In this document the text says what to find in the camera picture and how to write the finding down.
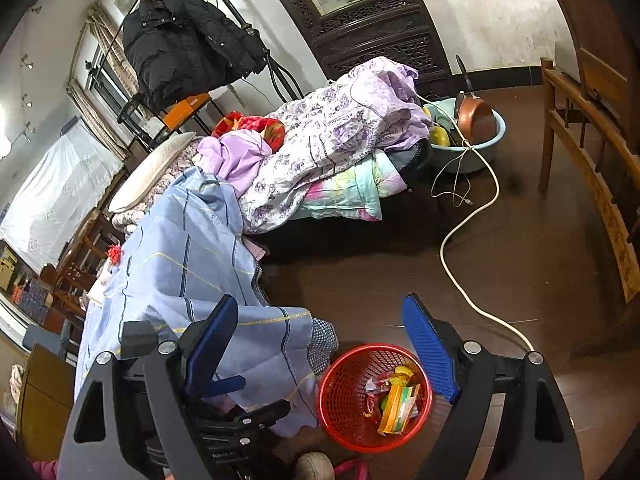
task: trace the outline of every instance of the shoe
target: shoe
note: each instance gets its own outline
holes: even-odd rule
[[[335,480],[334,466],[324,453],[305,453],[296,462],[296,480]]]

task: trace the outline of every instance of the lavender blanket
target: lavender blanket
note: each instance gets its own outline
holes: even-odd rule
[[[284,123],[286,139],[239,199],[244,232],[284,224],[314,182],[350,168],[375,148],[405,150],[428,138],[431,120],[410,102],[417,77],[413,68],[377,57],[270,114]]]
[[[224,178],[241,196],[253,183],[260,163],[273,152],[258,132],[234,130],[216,137],[205,137],[198,145],[202,156],[197,163],[205,173]]]

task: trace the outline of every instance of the purple floral quilt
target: purple floral quilt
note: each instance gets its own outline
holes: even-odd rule
[[[270,114],[285,125],[286,138],[239,199],[244,231],[283,225],[314,182],[350,168],[374,149],[405,150],[428,138],[431,120],[412,102],[417,77],[413,68],[377,57]]]

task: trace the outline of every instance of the black baseboard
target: black baseboard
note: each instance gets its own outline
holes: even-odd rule
[[[477,72],[469,72],[469,79],[471,79],[474,90],[542,85],[542,69],[539,66],[513,66],[478,70]],[[466,90],[462,74],[455,74],[453,82],[455,88]]]

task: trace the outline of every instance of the metal bolt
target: metal bolt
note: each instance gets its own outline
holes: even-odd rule
[[[175,350],[175,343],[173,341],[165,341],[164,343],[160,343],[160,346],[158,347],[158,351],[162,355],[169,355],[174,350]]]
[[[465,352],[471,355],[479,354],[482,350],[480,343],[476,343],[475,341],[467,341],[464,348]]]
[[[531,361],[535,365],[541,365],[543,362],[545,362],[545,358],[542,357],[541,353],[531,352],[529,354],[529,361]]]
[[[95,362],[99,365],[105,365],[109,361],[111,361],[111,352],[101,352],[98,354],[98,357],[95,358]]]

